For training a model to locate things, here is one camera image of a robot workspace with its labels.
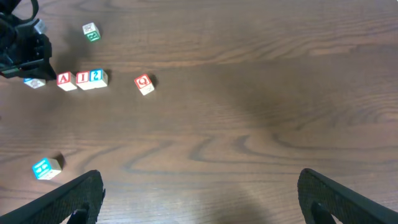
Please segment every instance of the cyan block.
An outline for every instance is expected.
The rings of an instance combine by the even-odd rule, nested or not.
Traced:
[[[57,160],[47,158],[33,165],[32,169],[38,180],[50,180],[62,171]]]
[[[90,71],[90,84],[95,88],[108,86],[108,75],[103,69],[95,69]]]

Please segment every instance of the wooden table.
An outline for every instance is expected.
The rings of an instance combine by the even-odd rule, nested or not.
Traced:
[[[39,17],[56,72],[111,80],[1,80],[0,214],[92,169],[98,223],[303,223],[305,167],[398,210],[396,1],[41,0]],[[59,152],[63,172],[35,180]]]

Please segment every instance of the toy block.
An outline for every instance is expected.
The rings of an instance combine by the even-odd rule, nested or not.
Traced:
[[[62,169],[56,159],[44,158],[32,166],[33,173],[38,180],[51,180],[61,173]]]
[[[108,86],[108,75],[103,69],[90,71],[90,83],[94,88],[102,88]]]
[[[95,26],[94,22],[84,25],[83,32],[90,42],[101,40],[100,31]]]
[[[47,32],[47,26],[42,19],[39,19],[39,21],[34,26],[34,29],[38,34],[44,34]]]
[[[82,90],[94,89],[95,86],[90,82],[90,71],[78,72],[76,74],[76,85]]]
[[[147,74],[141,75],[140,77],[136,78],[134,81],[135,81],[139,91],[141,91],[141,93],[144,96],[155,90],[155,87],[154,87],[153,83],[150,81]]]
[[[65,91],[76,90],[77,86],[75,85],[75,83],[76,78],[72,74],[72,72],[65,72],[59,74],[57,77],[57,85]]]
[[[24,83],[32,88],[38,88],[45,85],[45,80],[38,78],[24,78]]]

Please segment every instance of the blue letter on block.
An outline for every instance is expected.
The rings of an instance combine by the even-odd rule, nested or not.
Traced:
[[[102,73],[103,73],[102,69],[96,69],[96,70],[90,71],[90,82],[102,80],[102,76],[103,76]]]
[[[51,164],[47,158],[44,158],[40,162],[33,165],[32,169],[33,172],[35,173],[36,179],[40,179],[46,173],[50,172]]]

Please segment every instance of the alphabet block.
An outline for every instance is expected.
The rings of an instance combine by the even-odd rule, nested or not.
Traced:
[[[75,85],[75,83],[76,78],[72,74],[72,72],[65,72],[59,74],[57,77],[57,85],[65,91],[76,90],[77,86]]]
[[[42,19],[39,19],[39,21],[34,26],[34,29],[38,34],[44,34],[47,32],[47,26],[45,26]]]
[[[32,88],[38,88],[45,85],[45,80],[38,78],[24,78],[24,83]]]
[[[108,75],[103,69],[90,71],[90,83],[94,88],[102,88],[108,86]]]
[[[147,74],[141,75],[140,77],[136,78],[134,81],[135,81],[139,91],[141,91],[141,93],[144,96],[155,90],[155,87],[152,84],[152,82],[150,81]]]
[[[44,158],[32,166],[33,173],[38,180],[51,180],[61,173],[62,169],[56,159]]]
[[[94,84],[90,82],[90,71],[78,72],[76,74],[76,85],[80,87],[82,90],[94,89],[95,88]]]
[[[83,32],[90,42],[101,40],[100,31],[95,26],[94,22],[84,25]]]

